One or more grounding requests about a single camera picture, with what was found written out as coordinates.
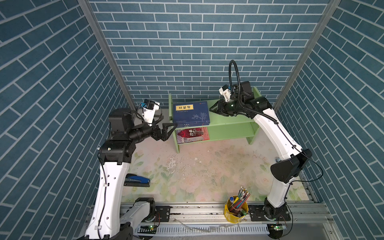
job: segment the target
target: blue brick wall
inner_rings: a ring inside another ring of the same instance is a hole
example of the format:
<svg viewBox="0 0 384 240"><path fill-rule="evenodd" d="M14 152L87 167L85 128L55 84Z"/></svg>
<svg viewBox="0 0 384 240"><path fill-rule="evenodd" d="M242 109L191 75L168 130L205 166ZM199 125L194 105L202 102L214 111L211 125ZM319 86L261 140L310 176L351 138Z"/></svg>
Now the blue brick wall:
<svg viewBox="0 0 384 240"><path fill-rule="evenodd" d="M0 239L79 235L125 105L76 0L0 1Z"/></svg>
<svg viewBox="0 0 384 240"><path fill-rule="evenodd" d="M342 0L279 109L325 169L312 184L344 239L383 239L383 12L381 0Z"/></svg>
<svg viewBox="0 0 384 240"><path fill-rule="evenodd" d="M235 59L275 102L328 0L94 1L136 102L217 99Z"/></svg>

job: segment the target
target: green shelf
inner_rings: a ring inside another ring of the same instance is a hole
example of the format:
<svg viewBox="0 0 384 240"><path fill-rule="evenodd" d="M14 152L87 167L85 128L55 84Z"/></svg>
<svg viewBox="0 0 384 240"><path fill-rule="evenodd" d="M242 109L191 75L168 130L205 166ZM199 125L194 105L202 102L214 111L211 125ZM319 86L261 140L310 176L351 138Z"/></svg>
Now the green shelf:
<svg viewBox="0 0 384 240"><path fill-rule="evenodd" d="M256 87L253 88L253 93L255 97L261 96L260 92ZM215 100L207 100L208 108L213 106L218 99ZM173 114L173 101L172 95L169 94L169 120L172 121ZM209 141L217 141L217 140L225 140L225 139L235 139L235 138L247 138L249 144L252 144L257 132L259 130L258 124L255 123L253 119L247 118L243 115L238 115L236 117L225 117L212 112L209 112L210 124L205 126L194 126L194 127L207 127L209 133L209 140L205 141L197 141L197 142L209 142ZM192 127L178 127L176 130L182 130L186 128ZM191 144L196 142L188 142L177 144L176 141L176 132L172 133L176 151L180 152L180 145Z"/></svg>

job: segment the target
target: slotted cable tray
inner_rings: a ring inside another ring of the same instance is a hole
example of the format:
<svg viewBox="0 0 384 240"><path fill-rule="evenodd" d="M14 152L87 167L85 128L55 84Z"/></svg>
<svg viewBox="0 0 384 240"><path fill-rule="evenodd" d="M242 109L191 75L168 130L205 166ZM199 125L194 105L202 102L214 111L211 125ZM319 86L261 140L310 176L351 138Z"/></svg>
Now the slotted cable tray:
<svg viewBox="0 0 384 240"><path fill-rule="evenodd" d="M156 234L147 233L149 230L141 229L140 225L135 229L134 235L140 236L158 236L158 237L172 237L172 236L201 236L201 235L255 235L255 234L269 234L267 224L247 224L246 226L239 226L237 224L231 225L215 225L215 224L188 224L187 228L182 224L160 224L157 227Z"/></svg>

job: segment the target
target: book cover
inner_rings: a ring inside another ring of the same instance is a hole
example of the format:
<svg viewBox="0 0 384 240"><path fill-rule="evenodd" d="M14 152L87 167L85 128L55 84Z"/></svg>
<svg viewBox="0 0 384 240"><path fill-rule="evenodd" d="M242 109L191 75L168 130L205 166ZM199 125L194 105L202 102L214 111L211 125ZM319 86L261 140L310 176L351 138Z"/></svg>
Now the book cover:
<svg viewBox="0 0 384 240"><path fill-rule="evenodd" d="M196 127L176 130L177 144L209 140L208 128Z"/></svg>
<svg viewBox="0 0 384 240"><path fill-rule="evenodd" d="M207 101L193 103L174 103L173 122L177 127L195 127L209 125Z"/></svg>

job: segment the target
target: yellow bucket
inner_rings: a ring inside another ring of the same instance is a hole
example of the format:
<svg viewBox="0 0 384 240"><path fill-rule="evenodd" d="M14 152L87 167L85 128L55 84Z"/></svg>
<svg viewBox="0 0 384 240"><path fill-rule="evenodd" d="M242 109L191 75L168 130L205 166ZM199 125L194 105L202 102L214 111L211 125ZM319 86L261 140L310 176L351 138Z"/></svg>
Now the yellow bucket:
<svg viewBox="0 0 384 240"><path fill-rule="evenodd" d="M242 217L235 216L233 213L231 213L229 211L230 207L231 207L231 202L228 199L228 201L227 201L227 203L225 204L225 207L224 207L224 216L225 216L225 218L228 220L228 222L239 223L245 216L242 216ZM248 212L248 205L247 205L246 202L243 204L242 209L245 212Z"/></svg>

